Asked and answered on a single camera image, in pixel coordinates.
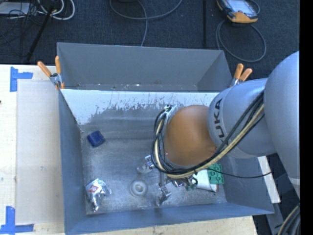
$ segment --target wooden table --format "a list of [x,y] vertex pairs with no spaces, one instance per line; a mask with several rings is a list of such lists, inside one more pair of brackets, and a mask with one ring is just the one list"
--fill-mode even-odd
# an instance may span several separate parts
[[[10,92],[11,66],[19,73],[33,73],[31,79],[17,80],[16,92]],[[55,67],[48,68],[56,72]],[[14,207],[16,225],[35,224],[34,231],[26,234],[64,234],[57,97],[57,90],[38,66],[0,65],[0,225],[5,222],[5,207]],[[267,161],[262,158],[261,164],[265,165],[264,173],[267,172]],[[276,191],[271,194],[273,202],[279,201]],[[252,216],[247,216],[100,234],[257,235],[257,232]]]

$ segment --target yellow cable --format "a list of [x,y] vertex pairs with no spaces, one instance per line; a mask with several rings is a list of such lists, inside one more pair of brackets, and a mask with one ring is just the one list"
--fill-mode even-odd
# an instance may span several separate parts
[[289,213],[288,217],[285,219],[285,221],[283,222],[283,225],[281,226],[281,228],[279,229],[279,232],[277,235],[281,235],[282,234],[282,231],[285,227],[285,225],[287,224],[287,222],[290,220],[290,218],[292,217],[292,215],[295,213],[295,211],[299,208],[299,205],[297,205],[293,210],[292,212]]
[[[173,178],[173,179],[180,179],[180,178],[187,178],[192,176],[194,173],[197,173],[203,169],[207,169],[210,165],[216,163],[219,159],[221,159],[223,156],[225,156],[240,140],[241,138],[243,138],[243,136],[250,130],[250,128],[253,126],[255,120],[257,119],[257,117],[262,113],[262,111],[264,110],[264,104],[262,104],[262,106],[259,108],[259,110],[257,111],[257,113],[253,116],[253,118],[251,119],[251,121],[245,126],[245,128],[237,135],[236,138],[234,138],[234,140],[218,155],[216,156],[214,159],[212,159],[210,162],[206,163],[205,165],[195,169],[195,170],[191,170],[189,172],[183,173],[183,174],[166,174],[166,176]],[[164,170],[163,166],[161,165],[161,162],[158,158],[158,140],[156,139],[155,145],[154,145],[154,150],[155,150],[155,157],[156,157],[156,163],[157,165]]]

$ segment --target black cable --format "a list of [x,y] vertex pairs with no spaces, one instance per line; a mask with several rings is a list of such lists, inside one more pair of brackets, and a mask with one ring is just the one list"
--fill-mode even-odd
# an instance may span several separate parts
[[264,177],[264,176],[267,176],[267,175],[271,174],[271,171],[270,171],[268,173],[265,173],[265,174],[262,174],[262,175],[258,175],[258,176],[243,177],[243,176],[237,176],[237,175],[233,175],[233,174],[228,174],[228,173],[225,173],[225,172],[222,172],[222,171],[218,171],[218,170],[214,170],[214,169],[211,169],[211,168],[208,168],[208,170],[212,170],[212,171],[218,172],[220,174],[224,174],[224,175],[235,177],[235,178],[261,178],[261,177]]
[[220,31],[221,31],[221,27],[223,25],[223,23],[225,22],[226,20],[222,20],[219,25],[217,26],[217,29],[216,29],[216,43],[217,43],[217,47],[218,49],[221,49],[220,48],[220,45],[219,45],[219,42],[221,42],[222,46],[224,47],[224,49],[230,54],[232,55],[233,57],[241,60],[241,61],[244,61],[244,62],[248,62],[248,63],[255,63],[255,62],[258,62],[260,61],[261,59],[264,58],[265,54],[266,54],[266,43],[265,43],[265,39],[264,37],[262,36],[261,32],[253,25],[251,25],[251,27],[260,35],[261,39],[262,39],[262,42],[263,42],[263,45],[264,45],[264,51],[263,51],[263,54],[261,55],[261,57],[259,57],[258,59],[255,59],[255,60],[247,60],[247,59],[243,59],[241,57],[238,57],[236,56],[235,54],[233,54],[225,45],[224,43],[222,42],[222,38],[221,38],[221,34],[220,34]]
[[[147,13],[146,13],[146,10],[145,10],[145,7],[143,7],[143,5],[142,5],[142,3],[139,1],[139,0],[137,0],[137,2],[140,4],[140,6],[142,7],[142,9],[143,9],[143,12],[144,12],[144,14],[145,14],[145,17],[147,17]],[[147,36],[147,31],[148,31],[148,19],[146,19],[146,27],[145,27],[145,33],[144,33],[144,35],[143,35],[143,39],[142,39],[142,42],[141,42],[141,47],[143,46],[143,44],[144,44],[144,42],[145,42],[145,39],[146,39],[146,36]]]
[[[203,166],[203,165],[207,164],[208,162],[212,161],[215,157],[217,157],[217,156],[220,154],[220,152],[222,151],[222,149],[224,148],[224,146],[228,143],[229,139],[231,138],[231,136],[233,135],[233,133],[236,131],[236,129],[238,128],[238,126],[242,123],[243,119],[246,117],[246,115],[248,114],[248,112],[249,112],[251,109],[253,109],[253,107],[254,107],[255,104],[258,104],[258,103],[259,103],[259,100],[260,100],[260,99],[263,100],[263,95],[264,95],[264,91],[261,91],[260,94],[254,99],[254,101],[246,108],[246,110],[245,110],[244,113],[241,115],[241,117],[238,119],[238,121],[236,122],[236,124],[234,125],[234,127],[231,129],[231,131],[229,132],[229,134],[227,135],[227,137],[226,137],[226,138],[224,139],[224,141],[222,142],[222,144],[217,148],[215,154],[214,154],[211,158],[209,158],[208,160],[203,161],[202,163],[198,164],[197,166],[191,167],[191,168],[189,168],[189,169],[174,169],[174,170],[171,170],[171,171],[162,170],[161,168],[159,168],[159,167],[157,166],[157,163],[156,163],[155,160],[154,160],[154,153],[153,153],[153,151],[154,151],[154,150],[153,150],[153,148],[154,148],[154,143],[156,142],[157,139],[159,139],[159,134],[160,134],[160,132],[161,132],[161,130],[160,130],[159,133],[156,135],[156,138],[155,138],[155,140],[154,140],[154,142],[153,142],[153,145],[152,145],[151,158],[152,158],[153,164],[155,165],[155,167],[156,167],[158,170],[160,170],[160,171],[162,171],[162,172],[165,172],[165,173],[184,174],[184,173],[187,173],[187,172],[192,171],[192,170],[195,171],[196,169],[200,168],[201,166]],[[258,121],[257,121],[256,123],[253,124],[252,128],[253,128],[261,119],[262,119],[262,117],[261,117],[260,119],[258,119]]]
[[113,8],[113,6],[112,6],[112,0],[110,0],[110,7],[111,7],[111,9],[112,9],[116,14],[120,15],[121,17],[124,17],[124,18],[127,18],[127,19],[133,19],[133,20],[145,20],[145,21],[146,21],[145,33],[144,33],[144,36],[143,36],[143,39],[142,39],[142,42],[141,42],[141,45],[140,45],[140,46],[142,47],[143,44],[144,44],[144,42],[145,42],[146,35],[147,35],[147,31],[148,31],[148,20],[149,20],[149,19],[157,19],[157,18],[161,18],[161,17],[165,17],[165,16],[169,15],[170,13],[172,13],[174,10],[176,10],[176,9],[179,7],[179,5],[181,4],[182,0],[180,0],[179,3],[178,3],[172,10],[170,10],[170,11],[168,11],[168,12],[162,14],[162,15],[153,16],[153,17],[148,17],[148,16],[147,16],[147,13],[146,13],[146,10],[145,10],[144,6],[142,5],[142,3],[141,3],[139,0],[137,0],[137,2],[140,4],[140,6],[141,6],[142,9],[143,9],[143,12],[144,12],[144,14],[145,14],[145,17],[144,17],[144,18],[128,17],[128,16],[125,16],[125,15],[119,13],[118,11],[116,11],[116,10]]
[[112,6],[112,0],[110,0],[110,7],[111,7],[111,9],[112,9],[116,14],[120,15],[121,17],[128,18],[128,19],[133,19],[133,20],[149,20],[149,19],[158,19],[158,18],[162,18],[162,17],[165,17],[165,16],[171,14],[174,10],[176,10],[176,9],[180,6],[181,2],[182,2],[182,0],[180,0],[180,1],[178,2],[178,4],[177,4],[173,9],[171,9],[170,11],[168,11],[168,12],[166,12],[166,13],[164,13],[164,14],[157,15],[157,16],[152,16],[152,17],[144,17],[144,18],[128,17],[128,16],[125,16],[125,15],[119,13],[118,11],[116,11],[116,10],[113,8],[113,6]]
[[220,152],[222,151],[222,149],[224,148],[224,146],[228,143],[229,139],[232,137],[232,135],[234,134],[234,132],[236,131],[236,129],[238,128],[238,126],[242,123],[243,119],[245,118],[245,116],[248,114],[248,112],[251,110],[251,108],[254,106],[254,104],[256,102],[259,101],[260,98],[263,97],[263,94],[264,94],[264,91],[262,91],[255,99],[254,101],[248,106],[248,108],[244,111],[244,113],[241,115],[241,117],[238,119],[238,121],[236,122],[236,124],[234,125],[234,127],[231,129],[231,131],[229,132],[229,134],[227,135],[227,137],[224,139],[224,141],[222,142],[222,144],[217,148],[217,150],[215,151],[215,154],[209,158],[208,160],[206,161],[203,161],[202,163],[200,163],[199,165],[197,166],[194,166],[190,169],[184,169],[183,172],[180,172],[179,174],[182,174],[182,173],[186,173],[190,170],[196,170],[198,169],[199,167],[207,164],[208,162],[212,161],[214,158],[216,158]]

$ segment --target blue block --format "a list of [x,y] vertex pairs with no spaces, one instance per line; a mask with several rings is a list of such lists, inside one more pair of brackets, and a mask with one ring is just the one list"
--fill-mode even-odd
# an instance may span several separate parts
[[95,131],[87,136],[88,141],[93,147],[97,147],[105,141],[100,131]]

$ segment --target blue tape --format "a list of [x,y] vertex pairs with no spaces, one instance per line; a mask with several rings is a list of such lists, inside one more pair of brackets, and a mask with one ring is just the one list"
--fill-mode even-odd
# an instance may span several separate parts
[[1,225],[0,234],[15,235],[15,233],[28,233],[34,230],[34,224],[15,225],[15,209],[11,206],[5,208],[5,225]]
[[22,72],[19,73],[19,70],[11,66],[11,81],[10,81],[10,92],[16,92],[18,90],[18,79],[31,79],[33,73],[31,72]]

